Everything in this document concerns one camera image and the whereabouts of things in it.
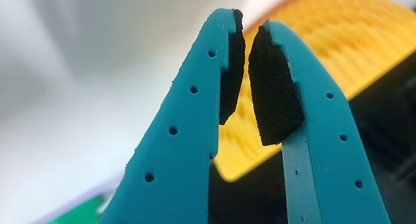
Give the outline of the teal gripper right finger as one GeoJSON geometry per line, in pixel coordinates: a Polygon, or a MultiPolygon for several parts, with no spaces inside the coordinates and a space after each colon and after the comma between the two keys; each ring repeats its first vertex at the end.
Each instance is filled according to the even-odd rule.
{"type": "Polygon", "coordinates": [[[261,143],[281,145],[289,223],[389,223],[348,101],[308,46],[266,21],[248,73],[261,143]]]}

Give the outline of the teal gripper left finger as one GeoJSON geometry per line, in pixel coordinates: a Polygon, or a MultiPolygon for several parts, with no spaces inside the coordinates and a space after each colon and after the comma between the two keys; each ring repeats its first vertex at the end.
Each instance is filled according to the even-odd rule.
{"type": "Polygon", "coordinates": [[[128,161],[101,223],[207,223],[210,165],[219,127],[237,106],[244,61],[242,12],[215,10],[128,161]]]}

